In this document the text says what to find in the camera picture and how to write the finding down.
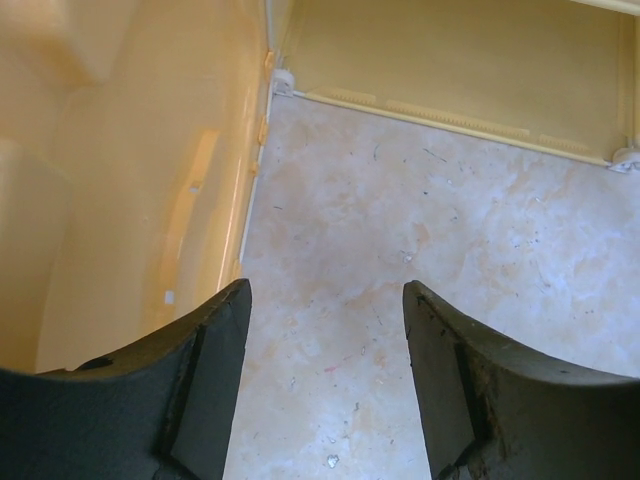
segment marble floor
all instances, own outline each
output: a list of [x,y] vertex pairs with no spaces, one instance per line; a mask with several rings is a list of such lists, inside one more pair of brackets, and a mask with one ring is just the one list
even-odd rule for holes
[[418,279],[550,355],[640,376],[640,175],[275,98],[225,479],[425,479]]

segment stain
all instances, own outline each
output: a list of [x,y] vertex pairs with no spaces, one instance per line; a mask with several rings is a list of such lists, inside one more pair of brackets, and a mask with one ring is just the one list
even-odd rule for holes
[[387,356],[383,350],[378,350],[376,352],[373,356],[373,363],[380,368],[385,368],[387,366]]

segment debris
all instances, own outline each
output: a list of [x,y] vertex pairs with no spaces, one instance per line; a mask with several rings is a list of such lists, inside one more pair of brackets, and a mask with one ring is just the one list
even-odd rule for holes
[[438,160],[440,160],[440,161],[442,161],[442,162],[444,162],[444,163],[447,163],[447,161],[446,161],[444,158],[442,158],[442,157],[441,157],[441,156],[439,156],[439,155],[436,155],[435,153],[433,153],[433,152],[432,152],[431,150],[429,150],[428,148],[423,148],[423,150],[424,150],[425,152],[427,152],[429,155],[431,155],[432,157],[436,157]]
[[336,465],[339,461],[340,457],[338,457],[337,455],[329,455],[327,457],[327,465],[329,465],[329,468],[336,468]]

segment white plastic clip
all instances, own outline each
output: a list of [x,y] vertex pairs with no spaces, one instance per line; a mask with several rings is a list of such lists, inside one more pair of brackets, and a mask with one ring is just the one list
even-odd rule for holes
[[640,170],[640,149],[621,148],[613,155],[609,170],[618,173],[630,173]]
[[273,93],[276,95],[284,95],[285,97],[293,97],[296,79],[288,70],[277,68],[273,72]]

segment white tile floor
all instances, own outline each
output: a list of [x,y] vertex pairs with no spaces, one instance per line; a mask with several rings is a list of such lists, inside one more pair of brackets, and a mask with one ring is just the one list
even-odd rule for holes
[[640,175],[277,97],[225,478],[429,477],[413,279],[545,353],[640,376],[638,192]]

